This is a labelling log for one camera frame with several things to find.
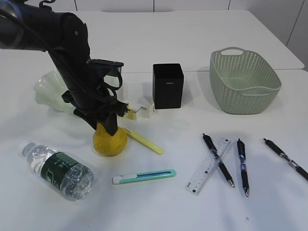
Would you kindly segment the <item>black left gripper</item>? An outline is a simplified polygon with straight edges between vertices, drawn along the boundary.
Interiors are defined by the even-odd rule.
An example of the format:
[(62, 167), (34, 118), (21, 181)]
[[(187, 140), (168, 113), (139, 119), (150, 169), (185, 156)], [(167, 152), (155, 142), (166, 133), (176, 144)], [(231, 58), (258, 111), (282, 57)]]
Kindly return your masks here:
[(106, 76), (116, 77), (120, 81), (117, 68), (94, 68), (90, 72), (73, 73), (62, 70), (61, 76), (68, 90), (62, 99), (76, 108), (75, 114), (85, 119), (99, 120), (107, 133), (114, 136), (118, 131), (117, 115), (123, 117), (128, 112), (128, 104), (117, 99), (114, 86), (105, 82)]

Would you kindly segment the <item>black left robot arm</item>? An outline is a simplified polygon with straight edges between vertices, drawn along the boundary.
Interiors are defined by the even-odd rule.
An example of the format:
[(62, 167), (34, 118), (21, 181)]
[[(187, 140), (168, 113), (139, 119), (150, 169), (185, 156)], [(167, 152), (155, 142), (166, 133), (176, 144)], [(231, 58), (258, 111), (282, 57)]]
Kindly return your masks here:
[(67, 86), (63, 101), (73, 105), (74, 114), (92, 128), (102, 125), (109, 135), (115, 135), (117, 117), (128, 109), (117, 99), (118, 87), (104, 78), (116, 77), (122, 84), (123, 63), (91, 59), (87, 25), (75, 14), (54, 12), (48, 0), (37, 7), (24, 0), (3, 0), (0, 47), (47, 52)]

